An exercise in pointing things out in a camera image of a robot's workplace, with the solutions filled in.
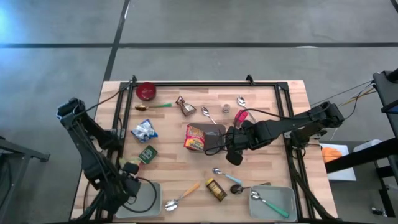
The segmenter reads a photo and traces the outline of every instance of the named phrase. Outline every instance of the gray floor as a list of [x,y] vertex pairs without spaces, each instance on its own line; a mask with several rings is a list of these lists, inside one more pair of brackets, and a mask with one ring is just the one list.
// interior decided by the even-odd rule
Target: gray floor
[[[0,43],[112,43],[123,0],[0,1]],[[397,42],[398,13],[389,0],[132,1],[121,42]],[[42,152],[32,161],[10,223],[67,220],[80,156],[55,117],[76,96],[98,101],[111,49],[0,49],[0,136]],[[398,67],[396,48],[119,49],[111,80],[305,80],[311,103]],[[341,103],[359,90],[333,99]],[[342,107],[349,114],[352,104]],[[377,95],[358,101],[334,140],[389,139]],[[328,133],[325,139],[331,138]],[[356,169],[357,175],[372,170]],[[385,223],[368,206],[374,192],[347,200],[332,184],[344,220]]]

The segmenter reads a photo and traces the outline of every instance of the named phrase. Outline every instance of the green-handled spoon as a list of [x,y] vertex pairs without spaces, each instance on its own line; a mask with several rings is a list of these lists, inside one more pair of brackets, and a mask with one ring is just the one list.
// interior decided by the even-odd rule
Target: green-handled spoon
[[275,212],[279,213],[280,215],[282,215],[283,217],[287,218],[289,217],[289,213],[287,213],[285,210],[279,208],[278,206],[262,199],[260,197],[259,192],[256,192],[255,190],[250,191],[250,196],[252,199],[254,200],[261,200],[262,202],[264,202],[266,205],[268,205],[270,208],[272,208]]
[[172,104],[171,103],[166,103],[166,104],[157,105],[157,106],[137,105],[137,106],[135,106],[135,109],[139,110],[139,111],[145,111],[145,110],[148,110],[149,108],[161,108],[161,107],[172,107]]

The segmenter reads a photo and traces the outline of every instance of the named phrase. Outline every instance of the black clamp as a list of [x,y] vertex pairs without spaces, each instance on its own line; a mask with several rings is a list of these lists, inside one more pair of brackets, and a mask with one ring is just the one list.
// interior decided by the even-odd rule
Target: black clamp
[[256,85],[256,83],[254,82],[253,77],[251,75],[247,75],[246,81],[249,81],[251,86]]

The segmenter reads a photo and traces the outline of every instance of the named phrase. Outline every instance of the orange object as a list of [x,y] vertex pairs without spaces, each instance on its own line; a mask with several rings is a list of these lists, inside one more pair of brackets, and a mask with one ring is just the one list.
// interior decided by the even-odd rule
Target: orange object
[[325,163],[330,162],[332,160],[338,159],[341,156],[343,156],[341,154],[341,152],[335,148],[332,147],[324,147],[322,149],[322,157],[323,157],[323,161]]

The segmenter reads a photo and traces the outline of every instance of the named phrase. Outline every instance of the snack bag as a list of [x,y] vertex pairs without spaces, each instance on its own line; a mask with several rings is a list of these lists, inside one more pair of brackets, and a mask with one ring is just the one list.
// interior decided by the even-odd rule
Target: snack bag
[[205,132],[187,125],[184,147],[193,151],[203,151],[205,148]]

